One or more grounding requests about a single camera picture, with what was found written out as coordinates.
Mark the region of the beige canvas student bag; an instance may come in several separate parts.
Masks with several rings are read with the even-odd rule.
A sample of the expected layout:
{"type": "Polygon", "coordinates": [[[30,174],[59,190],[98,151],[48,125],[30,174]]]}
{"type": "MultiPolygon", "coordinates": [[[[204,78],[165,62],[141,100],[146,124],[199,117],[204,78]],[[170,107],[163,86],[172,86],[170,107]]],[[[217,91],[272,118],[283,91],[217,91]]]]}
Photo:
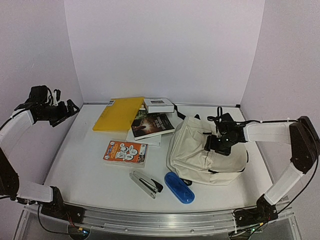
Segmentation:
{"type": "Polygon", "coordinates": [[[244,173],[249,154],[243,143],[233,146],[228,156],[213,150],[207,151],[207,133],[216,133],[214,124],[195,117],[185,117],[170,139],[166,166],[181,179],[226,186],[244,173]]]}

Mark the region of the silver black stapler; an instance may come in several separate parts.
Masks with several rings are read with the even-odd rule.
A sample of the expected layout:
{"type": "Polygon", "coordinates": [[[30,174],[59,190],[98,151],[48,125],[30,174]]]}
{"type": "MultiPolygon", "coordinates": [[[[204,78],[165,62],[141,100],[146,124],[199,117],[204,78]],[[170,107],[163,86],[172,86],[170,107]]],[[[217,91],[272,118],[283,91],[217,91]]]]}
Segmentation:
{"type": "Polygon", "coordinates": [[[155,199],[156,194],[161,193],[164,188],[158,181],[136,170],[130,172],[129,177],[152,199],[155,199]]]}

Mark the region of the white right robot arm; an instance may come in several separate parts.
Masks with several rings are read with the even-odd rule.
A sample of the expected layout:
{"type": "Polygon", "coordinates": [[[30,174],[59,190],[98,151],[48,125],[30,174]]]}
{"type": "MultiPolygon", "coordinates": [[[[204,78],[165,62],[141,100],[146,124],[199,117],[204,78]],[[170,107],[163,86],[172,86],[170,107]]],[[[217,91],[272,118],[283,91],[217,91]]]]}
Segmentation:
{"type": "Polygon", "coordinates": [[[269,170],[276,167],[271,158],[279,161],[278,176],[258,198],[256,206],[233,212],[240,227],[276,220],[280,214],[277,203],[311,169],[318,168],[320,138],[311,119],[303,115],[297,119],[236,121],[224,113],[208,116],[207,120],[215,124],[217,132],[207,135],[206,151],[229,156],[240,143],[256,143],[269,170]]]}

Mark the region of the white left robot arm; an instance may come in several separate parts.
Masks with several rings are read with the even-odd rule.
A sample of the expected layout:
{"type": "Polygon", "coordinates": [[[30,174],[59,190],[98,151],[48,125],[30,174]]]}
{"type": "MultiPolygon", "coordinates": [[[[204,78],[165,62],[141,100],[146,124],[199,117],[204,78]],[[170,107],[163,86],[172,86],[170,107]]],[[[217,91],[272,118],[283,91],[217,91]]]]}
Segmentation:
{"type": "Polygon", "coordinates": [[[48,122],[53,128],[79,113],[80,108],[71,100],[61,100],[59,89],[50,90],[46,85],[33,86],[27,100],[19,104],[9,119],[0,127],[0,197],[22,205],[39,204],[55,217],[67,213],[61,191],[20,179],[9,161],[14,147],[23,135],[37,122],[48,122]]]}

